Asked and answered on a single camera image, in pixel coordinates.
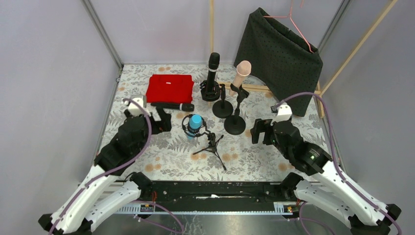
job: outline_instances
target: gray wall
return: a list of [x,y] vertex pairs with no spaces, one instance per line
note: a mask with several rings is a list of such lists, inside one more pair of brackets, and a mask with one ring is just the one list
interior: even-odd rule
[[[294,1],[293,19],[310,43],[323,38],[342,0]],[[209,48],[209,0],[93,0],[125,63],[205,63]],[[214,50],[233,63],[248,15],[262,7],[287,15],[291,0],[216,0]],[[289,19],[280,19],[296,32]]]
[[117,67],[79,0],[2,0],[0,18],[0,234],[44,235],[90,167]]
[[[352,2],[345,21],[369,26],[373,10],[384,4],[362,2]],[[403,210],[398,222],[404,234],[413,234],[415,218],[414,10],[415,1],[399,0],[323,96],[348,174],[375,197]],[[336,29],[323,53],[326,71],[334,71],[338,64],[332,62],[340,63],[348,54],[330,48],[357,40],[356,25]]]

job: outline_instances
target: floral tablecloth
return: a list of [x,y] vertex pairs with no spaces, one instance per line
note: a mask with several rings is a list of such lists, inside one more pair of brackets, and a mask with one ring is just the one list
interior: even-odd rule
[[[217,80],[233,81],[235,68],[232,65],[220,65]],[[153,74],[190,74],[195,82],[193,87],[193,104],[195,114],[200,114],[206,121],[208,129],[216,133],[217,138],[224,135],[218,145],[218,152],[228,170],[224,171],[219,160],[209,152],[197,155],[192,153],[208,146],[206,136],[188,140],[181,128],[182,119],[188,115],[183,111],[166,110],[172,115],[172,130],[153,135],[150,146],[145,153],[125,172],[120,179],[132,171],[142,171],[152,180],[188,180],[188,181],[282,181],[289,172],[296,172],[288,160],[273,146],[251,143],[249,129],[257,118],[273,118],[270,106],[277,103],[276,99],[261,92],[250,92],[240,106],[241,117],[247,127],[239,136],[228,134],[224,129],[224,119],[213,115],[211,106],[203,101],[200,95],[199,83],[206,79],[208,69],[206,65],[125,65],[115,95],[114,103],[109,115],[101,147],[109,143],[117,133],[118,127],[125,117],[125,106],[121,100],[136,94],[145,94],[148,81]],[[262,85],[258,78],[250,76],[244,83]],[[236,96],[226,98],[236,107]],[[148,105],[150,112],[154,107]],[[327,146],[321,121],[317,114],[314,101],[310,102],[305,117],[293,117],[293,124],[297,126],[305,140],[318,144],[325,150]],[[310,181],[311,177],[303,175]]]

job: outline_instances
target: pink hanger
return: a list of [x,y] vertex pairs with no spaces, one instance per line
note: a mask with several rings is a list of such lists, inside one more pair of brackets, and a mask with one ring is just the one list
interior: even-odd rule
[[[307,43],[308,45],[308,49],[310,50],[311,53],[313,53],[313,51],[311,50],[311,46],[308,43],[307,39],[304,37],[304,35],[301,33],[301,31],[298,29],[296,23],[294,23],[294,20],[292,18],[293,15],[293,2],[294,0],[291,0],[291,7],[290,7],[290,13],[288,14],[288,16],[264,16],[265,18],[290,18],[291,22],[293,23],[294,27],[297,29],[297,31],[300,33],[300,35],[302,36],[302,38],[304,39],[305,43]],[[300,8],[302,8],[302,5],[304,4],[304,0],[301,0],[301,5]]]

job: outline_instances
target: dark green cloth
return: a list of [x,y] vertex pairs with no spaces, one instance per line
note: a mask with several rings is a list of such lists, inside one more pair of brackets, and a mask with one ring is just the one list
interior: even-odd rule
[[[275,18],[258,8],[251,13],[239,45],[234,66],[248,60],[251,74],[261,79],[278,100],[299,92],[314,92],[323,62],[318,50]],[[303,117],[311,96],[288,101],[293,114]]]

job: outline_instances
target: folded red fabric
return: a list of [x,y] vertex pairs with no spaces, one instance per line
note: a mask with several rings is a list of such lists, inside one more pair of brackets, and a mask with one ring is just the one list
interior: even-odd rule
[[190,103],[193,84],[191,75],[154,74],[145,94],[147,102]]

